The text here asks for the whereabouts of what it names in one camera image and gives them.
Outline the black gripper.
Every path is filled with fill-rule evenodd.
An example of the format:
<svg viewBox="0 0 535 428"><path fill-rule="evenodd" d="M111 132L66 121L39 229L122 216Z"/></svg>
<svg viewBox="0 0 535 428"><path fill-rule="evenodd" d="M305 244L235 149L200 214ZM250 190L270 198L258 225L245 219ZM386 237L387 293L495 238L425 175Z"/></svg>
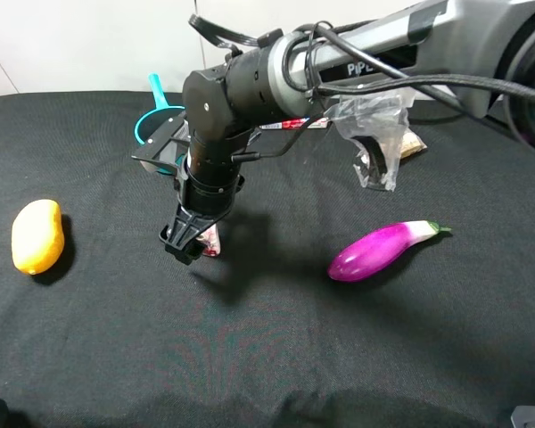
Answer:
<svg viewBox="0 0 535 428"><path fill-rule="evenodd" d="M179 205L160 232L165 250L187 266L203 255L204 246L197 237L232 209L240 183L240 165L232 156L244 153L242 129L209 139L191 128L189 136L188 151L177 174Z"/></svg>

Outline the clear plastic bag on arm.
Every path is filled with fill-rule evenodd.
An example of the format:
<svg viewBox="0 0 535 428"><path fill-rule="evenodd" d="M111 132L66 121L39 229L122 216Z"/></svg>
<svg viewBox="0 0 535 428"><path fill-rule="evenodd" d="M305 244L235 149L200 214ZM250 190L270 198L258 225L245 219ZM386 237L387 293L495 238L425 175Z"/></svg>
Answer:
<svg viewBox="0 0 535 428"><path fill-rule="evenodd" d="M396 188L404 135L409 130L407 110L413 89L393 89L371 95L341 95L325 116L340 136L358 152L352 162L364 188L392 192Z"/></svg>

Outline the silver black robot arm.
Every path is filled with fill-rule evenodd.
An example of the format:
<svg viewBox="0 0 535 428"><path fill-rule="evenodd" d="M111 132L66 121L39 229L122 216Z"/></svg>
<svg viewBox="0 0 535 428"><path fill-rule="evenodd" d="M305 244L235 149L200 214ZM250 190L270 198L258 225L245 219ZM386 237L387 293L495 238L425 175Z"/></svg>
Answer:
<svg viewBox="0 0 535 428"><path fill-rule="evenodd" d="M161 234L183 263L231 210L241 165L259 158L247 148L253 130L316 115L327 97L409 86L475 118L502 98L511 132L535 148L535 1L423 1L360 25L274 30L249 52L240 36L191 22L228 56L183 86L186 153L173 165L177 211Z"/></svg>

